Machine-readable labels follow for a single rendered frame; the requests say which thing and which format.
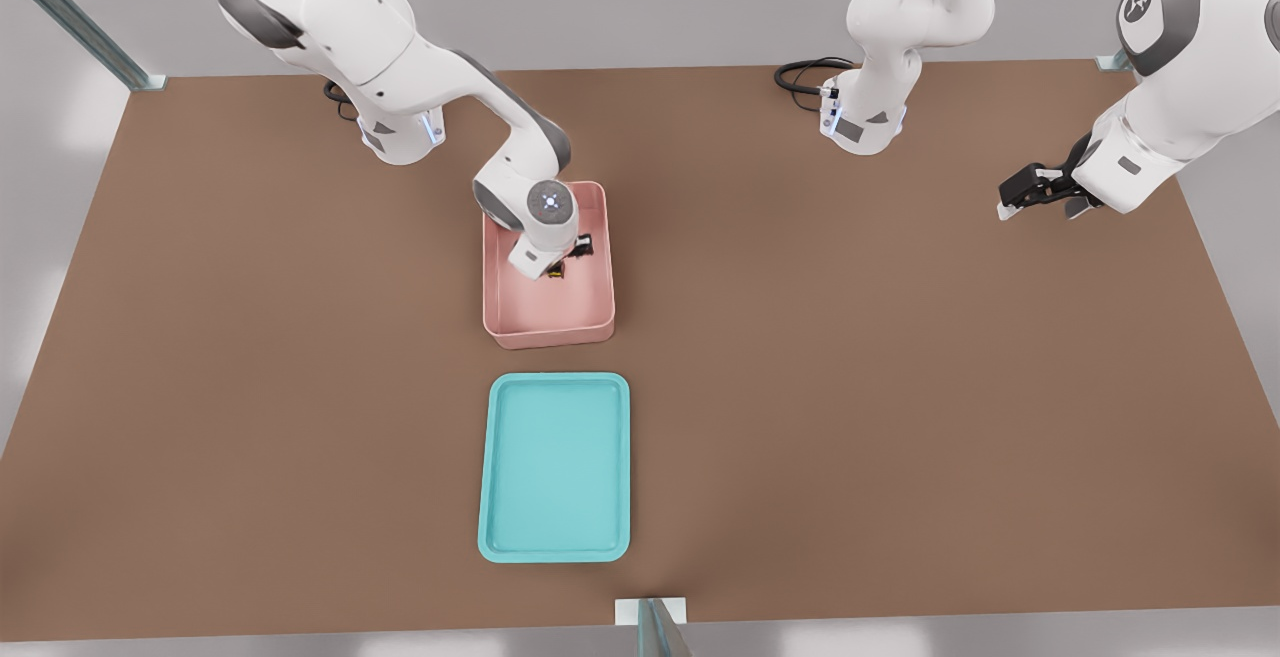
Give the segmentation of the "pink rectangular box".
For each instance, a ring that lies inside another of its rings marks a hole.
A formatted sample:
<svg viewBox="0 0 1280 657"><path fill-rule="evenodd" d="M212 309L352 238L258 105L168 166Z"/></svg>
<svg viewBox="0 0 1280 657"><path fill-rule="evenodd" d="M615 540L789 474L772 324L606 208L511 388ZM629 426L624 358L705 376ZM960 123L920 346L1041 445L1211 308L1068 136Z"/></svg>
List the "pink rectangular box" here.
<svg viewBox="0 0 1280 657"><path fill-rule="evenodd" d="M529 280L509 263L517 236L483 219L483 325L506 350L603 342L614 330L614 282L604 188L568 183L593 254L564 263L561 278Z"/></svg>

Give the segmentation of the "pale blue-green tray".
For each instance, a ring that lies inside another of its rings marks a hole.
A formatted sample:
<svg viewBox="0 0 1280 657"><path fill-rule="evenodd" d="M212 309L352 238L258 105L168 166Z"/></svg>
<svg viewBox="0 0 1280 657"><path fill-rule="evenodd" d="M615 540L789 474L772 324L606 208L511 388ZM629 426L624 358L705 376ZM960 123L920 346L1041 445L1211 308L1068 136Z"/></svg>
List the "pale blue-green tray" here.
<svg viewBox="0 0 1280 657"><path fill-rule="evenodd" d="M508 373L490 388L477 548L493 564L608 564L631 528L630 385Z"/></svg>

